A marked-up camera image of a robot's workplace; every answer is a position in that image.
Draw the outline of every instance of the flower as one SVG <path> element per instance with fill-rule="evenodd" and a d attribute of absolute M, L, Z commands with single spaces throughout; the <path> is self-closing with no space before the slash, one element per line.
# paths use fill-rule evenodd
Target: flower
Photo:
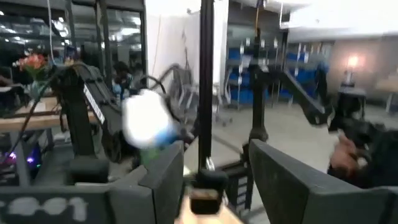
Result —
<path fill-rule="evenodd" d="M 19 66 L 20 71 L 27 71 L 27 73 L 34 80 L 43 80 L 43 71 L 47 62 L 41 54 L 31 54 L 25 58 L 20 58 L 14 62 L 12 66 Z"/>

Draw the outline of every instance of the hand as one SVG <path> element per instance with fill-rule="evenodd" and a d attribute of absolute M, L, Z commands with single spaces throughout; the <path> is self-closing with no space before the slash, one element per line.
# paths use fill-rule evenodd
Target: hand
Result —
<path fill-rule="evenodd" d="M 349 177 L 359 169 L 358 162 L 355 159 L 358 156 L 358 150 L 354 142 L 346 136 L 341 135 L 338 139 L 339 142 L 330 157 L 330 165 L 334 169 L 346 170 L 346 175 Z"/>

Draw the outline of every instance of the wall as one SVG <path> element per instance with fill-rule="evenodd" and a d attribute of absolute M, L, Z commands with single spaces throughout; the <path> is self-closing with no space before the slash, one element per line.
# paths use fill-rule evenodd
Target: wall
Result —
<path fill-rule="evenodd" d="M 147 71 L 156 78 L 173 63 L 185 65 L 182 34 L 187 8 L 182 7 L 181 1 L 145 0 Z M 165 80 L 166 88 L 171 80 L 172 76 Z"/>
<path fill-rule="evenodd" d="M 289 42 L 398 34 L 394 1 L 321 1 L 290 14 Z"/>
<path fill-rule="evenodd" d="M 350 56 L 358 57 L 354 79 L 357 86 L 364 88 L 368 98 L 385 100 L 387 94 L 374 89 L 378 80 L 395 73 L 398 67 L 398 37 L 376 39 L 337 40 L 332 48 L 328 84 L 331 93 L 336 93 L 344 78 L 344 71 Z"/>
<path fill-rule="evenodd" d="M 168 0 L 161 3 L 146 0 L 147 64 L 150 75 L 159 77 L 173 63 L 185 67 L 188 59 L 193 79 L 199 83 L 200 3 L 199 0 Z M 193 13 L 187 14 L 187 8 Z M 228 0 L 215 1 L 213 83 L 219 83 L 225 73 L 227 20 Z M 165 81 L 166 85 L 171 79 L 169 77 Z"/>

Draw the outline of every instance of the lamp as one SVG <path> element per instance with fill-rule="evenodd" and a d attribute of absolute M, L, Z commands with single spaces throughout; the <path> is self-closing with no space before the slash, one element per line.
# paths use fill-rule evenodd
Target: lamp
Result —
<path fill-rule="evenodd" d="M 358 66 L 359 58 L 356 55 L 350 56 L 347 60 L 347 66 L 345 71 L 345 79 L 341 83 L 343 87 L 354 87 L 355 82 L 353 80 L 354 69 Z"/>

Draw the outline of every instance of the white wall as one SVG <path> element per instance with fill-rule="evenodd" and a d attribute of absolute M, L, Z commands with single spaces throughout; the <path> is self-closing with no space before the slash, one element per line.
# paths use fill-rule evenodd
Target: white wall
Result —
<path fill-rule="evenodd" d="M 289 42 L 398 34 L 395 1 L 322 1 L 290 14 Z"/>
<path fill-rule="evenodd" d="M 187 48 L 193 79 L 196 83 L 199 82 L 200 4 L 200 0 L 146 0 L 149 75 L 159 77 L 173 63 L 179 63 L 184 67 Z M 228 0 L 215 1 L 213 83 L 219 83 L 224 79 L 228 4 Z M 187 8 L 193 13 L 188 15 Z M 165 86 L 170 83 L 171 78 L 170 76 L 169 80 L 165 81 Z"/>
<path fill-rule="evenodd" d="M 179 7 L 182 1 L 145 0 L 147 71 L 156 78 L 173 63 L 185 65 L 182 33 L 187 9 Z M 171 79 L 172 75 L 164 81 L 166 89 Z"/>

